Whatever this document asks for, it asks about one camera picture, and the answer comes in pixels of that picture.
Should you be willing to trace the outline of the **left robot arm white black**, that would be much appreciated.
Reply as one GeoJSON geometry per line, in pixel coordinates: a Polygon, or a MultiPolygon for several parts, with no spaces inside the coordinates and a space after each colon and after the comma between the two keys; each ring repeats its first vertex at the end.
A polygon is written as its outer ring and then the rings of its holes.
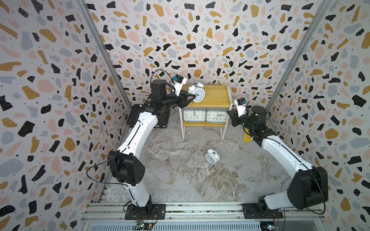
{"type": "Polygon", "coordinates": [[[151,197],[142,182],[145,175],[145,167],[140,161],[142,149],[159,119],[171,107],[184,108],[195,99],[195,95],[182,89],[186,82],[182,77],[175,77],[173,83],[152,81],[148,100],[130,113],[137,119],[132,131],[116,151],[108,154],[112,176],[126,187],[136,209],[151,209],[151,197]]]}

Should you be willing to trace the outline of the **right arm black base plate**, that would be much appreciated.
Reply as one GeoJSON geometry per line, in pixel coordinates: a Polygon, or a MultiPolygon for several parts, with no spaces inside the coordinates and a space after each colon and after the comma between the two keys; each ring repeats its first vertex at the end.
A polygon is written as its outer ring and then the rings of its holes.
{"type": "Polygon", "coordinates": [[[243,203],[242,211],[245,219],[273,219],[283,218],[283,213],[281,209],[269,209],[265,204],[260,203],[243,203]]]}

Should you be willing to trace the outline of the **grey square alarm clock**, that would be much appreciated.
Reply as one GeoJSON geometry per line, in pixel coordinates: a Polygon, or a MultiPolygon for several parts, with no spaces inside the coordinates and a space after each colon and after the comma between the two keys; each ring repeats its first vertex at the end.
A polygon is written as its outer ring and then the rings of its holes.
{"type": "Polygon", "coordinates": [[[205,108],[185,108],[183,110],[183,120],[191,123],[200,123],[206,121],[205,108]]]}
{"type": "Polygon", "coordinates": [[[229,119],[226,108],[207,108],[206,121],[211,123],[226,123],[229,119]]]}

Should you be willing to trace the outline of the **wooden two-tier shelf white frame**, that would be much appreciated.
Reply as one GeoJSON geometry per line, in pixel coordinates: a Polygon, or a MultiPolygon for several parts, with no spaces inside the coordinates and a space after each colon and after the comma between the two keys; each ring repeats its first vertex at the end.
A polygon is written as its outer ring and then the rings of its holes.
{"type": "MultiPolygon", "coordinates": [[[[188,92],[190,85],[184,85],[183,90],[188,92]]],[[[200,103],[190,103],[185,108],[205,108],[207,114],[207,108],[226,108],[228,110],[232,109],[232,97],[230,93],[230,88],[227,84],[225,85],[204,85],[205,98],[200,103]]],[[[182,138],[185,138],[186,127],[209,127],[209,128],[220,128],[220,136],[223,140],[225,138],[226,128],[228,121],[223,124],[211,123],[211,122],[200,122],[200,123],[191,123],[183,120],[183,110],[180,109],[180,122],[181,122],[181,132],[182,138]]]]}

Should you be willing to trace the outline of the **white twin-bell clock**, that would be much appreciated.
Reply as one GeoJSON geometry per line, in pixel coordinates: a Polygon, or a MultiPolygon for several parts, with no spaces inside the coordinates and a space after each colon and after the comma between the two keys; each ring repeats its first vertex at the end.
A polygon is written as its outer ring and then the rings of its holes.
{"type": "Polygon", "coordinates": [[[208,149],[205,158],[211,165],[215,165],[220,161],[220,155],[214,149],[208,149]]]}
{"type": "Polygon", "coordinates": [[[193,100],[194,103],[200,103],[205,98],[204,84],[199,82],[197,84],[190,85],[188,93],[195,95],[193,100]]]}

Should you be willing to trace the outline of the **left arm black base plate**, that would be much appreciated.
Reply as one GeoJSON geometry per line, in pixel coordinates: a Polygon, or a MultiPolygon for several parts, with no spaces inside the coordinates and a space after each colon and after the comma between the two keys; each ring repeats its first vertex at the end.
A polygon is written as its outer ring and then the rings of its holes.
{"type": "Polygon", "coordinates": [[[134,205],[129,205],[126,209],[125,220],[164,220],[165,213],[165,204],[152,204],[142,208],[134,205]]]}

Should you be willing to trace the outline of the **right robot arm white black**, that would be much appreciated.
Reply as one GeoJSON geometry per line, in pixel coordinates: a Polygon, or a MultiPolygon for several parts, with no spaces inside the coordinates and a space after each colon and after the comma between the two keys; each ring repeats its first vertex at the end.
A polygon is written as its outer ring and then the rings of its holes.
{"type": "Polygon", "coordinates": [[[242,126],[261,148],[269,152],[287,171],[292,181],[288,189],[280,193],[261,196],[258,212],[268,213],[277,209],[309,209],[328,201],[328,173],[298,156],[267,126],[267,111],[262,106],[236,105],[228,111],[232,126],[242,126]]]}

